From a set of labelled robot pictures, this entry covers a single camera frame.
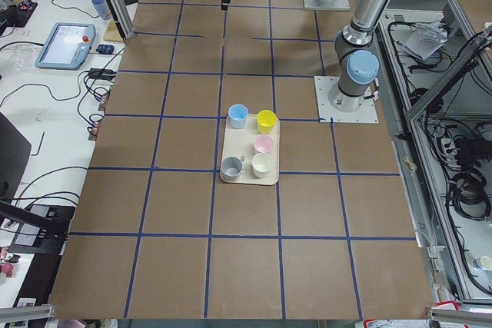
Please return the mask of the blue plastic cup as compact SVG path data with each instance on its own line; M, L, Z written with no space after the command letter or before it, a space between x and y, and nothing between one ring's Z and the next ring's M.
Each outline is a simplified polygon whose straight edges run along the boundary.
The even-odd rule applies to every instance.
M243 104L233 104L228 109L228 119L230 125L235 129L242 129L249 114L248 108Z

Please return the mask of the yellow plastic cup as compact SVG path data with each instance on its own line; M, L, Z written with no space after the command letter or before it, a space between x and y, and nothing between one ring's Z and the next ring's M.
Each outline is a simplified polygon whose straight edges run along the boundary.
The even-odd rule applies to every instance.
M271 110L262 110L257 115L257 126L260 134L270 134L277 124L277 115Z

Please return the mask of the pink plastic cup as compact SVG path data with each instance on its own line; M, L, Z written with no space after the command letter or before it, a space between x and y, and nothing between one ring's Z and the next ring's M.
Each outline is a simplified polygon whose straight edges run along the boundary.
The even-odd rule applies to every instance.
M270 154L274 149L274 140L268 134L258 135L253 142L256 154Z

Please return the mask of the pale green plastic cup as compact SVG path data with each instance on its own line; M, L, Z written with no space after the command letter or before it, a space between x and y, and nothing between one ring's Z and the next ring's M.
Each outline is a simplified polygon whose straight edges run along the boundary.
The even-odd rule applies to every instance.
M254 175L259 178L266 177L274 166L273 157L266 153L257 153L251 162Z

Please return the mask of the grey plastic cup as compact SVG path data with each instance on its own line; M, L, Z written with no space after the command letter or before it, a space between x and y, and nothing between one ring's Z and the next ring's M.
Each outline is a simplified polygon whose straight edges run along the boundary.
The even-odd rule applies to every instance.
M238 157L226 157L221 162L221 178L223 181L234 182L241 176L243 164Z

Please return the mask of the small blue mug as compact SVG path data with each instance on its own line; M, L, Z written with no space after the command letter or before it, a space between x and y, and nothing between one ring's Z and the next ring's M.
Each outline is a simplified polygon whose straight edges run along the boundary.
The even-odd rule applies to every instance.
M91 3L100 18L104 20L110 18L111 13L105 0L91 0Z

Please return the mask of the cream plastic tray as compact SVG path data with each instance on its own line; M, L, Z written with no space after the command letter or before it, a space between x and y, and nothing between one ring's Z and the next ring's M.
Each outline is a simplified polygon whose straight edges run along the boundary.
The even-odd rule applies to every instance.
M253 142L254 139L261 135L258 132L257 126L257 115L249 114L246 120L246 124L242 129L233 128L227 117L226 127L224 130L224 140L222 148L222 156L220 161L220 177L221 177L221 162L226 157L238 157L242 164L243 169L241 176L237 181L227 182L233 184L254 184L254 185L264 185L270 186L274 185L279 180L279 151L280 151L280 121L273 128L269 136L274 140L274 149L270 153L274 160L274 166L271 172L263 178L256 177L253 172L251 165L253 156L256 155L254 152Z

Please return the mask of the blue teach pendant tablet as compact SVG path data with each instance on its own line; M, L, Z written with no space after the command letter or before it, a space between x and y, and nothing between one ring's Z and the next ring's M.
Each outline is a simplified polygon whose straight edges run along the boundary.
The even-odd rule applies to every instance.
M35 67L78 70L85 62L95 36L93 24L55 23L35 60Z

